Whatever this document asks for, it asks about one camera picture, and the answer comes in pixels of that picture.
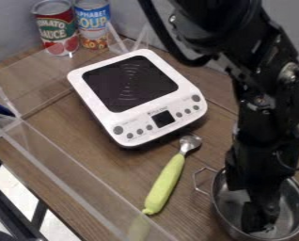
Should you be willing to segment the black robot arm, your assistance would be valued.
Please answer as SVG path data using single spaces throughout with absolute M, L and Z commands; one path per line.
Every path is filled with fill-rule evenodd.
M 224 160 L 227 187 L 243 190 L 244 233 L 274 226 L 283 182 L 299 170 L 299 60 L 284 29 L 261 0 L 172 0 L 177 39 L 224 63 L 239 104 Z

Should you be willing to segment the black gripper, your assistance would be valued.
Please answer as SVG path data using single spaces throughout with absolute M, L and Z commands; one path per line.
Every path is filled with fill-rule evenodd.
M 299 171 L 299 94 L 240 96 L 224 169 L 229 191 L 245 190 L 241 229 L 263 232 L 280 215 L 280 185 Z

